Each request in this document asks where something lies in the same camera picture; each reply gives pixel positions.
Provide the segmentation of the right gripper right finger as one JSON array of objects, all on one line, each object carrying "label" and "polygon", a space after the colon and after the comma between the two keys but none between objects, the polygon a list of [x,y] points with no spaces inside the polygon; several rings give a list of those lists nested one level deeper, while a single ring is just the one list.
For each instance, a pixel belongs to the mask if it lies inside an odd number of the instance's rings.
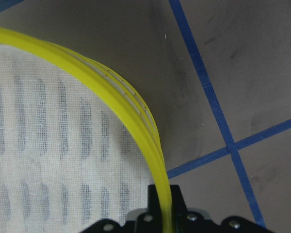
[{"label": "right gripper right finger", "polygon": [[210,215],[200,208],[188,208],[181,189],[171,185],[173,225],[176,233],[209,233]]}]

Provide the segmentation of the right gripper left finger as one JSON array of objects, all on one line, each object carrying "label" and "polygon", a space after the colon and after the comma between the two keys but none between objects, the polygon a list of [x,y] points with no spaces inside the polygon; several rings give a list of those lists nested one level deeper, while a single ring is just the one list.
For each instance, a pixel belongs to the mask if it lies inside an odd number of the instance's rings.
[{"label": "right gripper left finger", "polygon": [[154,184],[147,188],[147,207],[130,211],[126,217],[127,233],[162,233],[162,213]]}]

